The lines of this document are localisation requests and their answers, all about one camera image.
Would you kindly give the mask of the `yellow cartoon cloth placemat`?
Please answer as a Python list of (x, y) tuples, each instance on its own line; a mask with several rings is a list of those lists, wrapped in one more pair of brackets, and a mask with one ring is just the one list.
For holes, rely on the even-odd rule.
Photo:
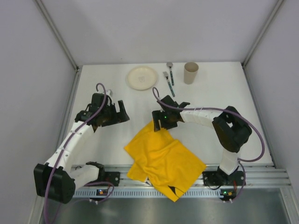
[(176, 202), (195, 183), (206, 164), (166, 129), (154, 132), (149, 122), (124, 147), (133, 165), (149, 176), (151, 185)]

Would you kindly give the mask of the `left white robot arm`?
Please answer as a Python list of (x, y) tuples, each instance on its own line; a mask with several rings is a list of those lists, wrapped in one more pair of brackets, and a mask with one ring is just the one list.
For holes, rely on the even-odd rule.
[(105, 183), (104, 165), (88, 161), (79, 169), (72, 170), (79, 154), (86, 150), (85, 144), (99, 127), (126, 122), (122, 100), (117, 111), (112, 101), (112, 91), (96, 92), (91, 103), (75, 117), (71, 130), (55, 153), (44, 163), (34, 168), (34, 180), (38, 196), (67, 204), (77, 189), (92, 182)]

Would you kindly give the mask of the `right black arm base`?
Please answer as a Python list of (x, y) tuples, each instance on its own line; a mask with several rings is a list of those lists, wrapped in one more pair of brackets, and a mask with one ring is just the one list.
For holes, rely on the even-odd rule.
[(220, 171), (204, 171), (203, 182), (206, 187), (226, 187), (226, 186), (242, 186), (245, 180), (243, 171), (235, 171), (233, 174), (227, 175)]

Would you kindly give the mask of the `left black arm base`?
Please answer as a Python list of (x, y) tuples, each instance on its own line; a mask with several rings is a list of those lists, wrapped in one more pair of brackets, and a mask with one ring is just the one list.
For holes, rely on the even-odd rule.
[(120, 172), (106, 171), (105, 166), (97, 162), (87, 162), (83, 167), (77, 168), (76, 187), (107, 185), (108, 182), (118, 186)]

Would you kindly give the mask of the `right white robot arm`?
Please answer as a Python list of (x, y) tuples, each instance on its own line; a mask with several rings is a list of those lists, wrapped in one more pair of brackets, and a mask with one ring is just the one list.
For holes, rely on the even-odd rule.
[(241, 147), (247, 143), (252, 129), (240, 118), (239, 112), (232, 106), (220, 113), (192, 109), (189, 103), (178, 104), (169, 95), (158, 102), (161, 109), (152, 112), (154, 131), (172, 129), (178, 122), (194, 123), (213, 129), (223, 147), (222, 159), (216, 171), (203, 172), (205, 186), (232, 186), (233, 182), (241, 183), (243, 172), (238, 171), (238, 154)]

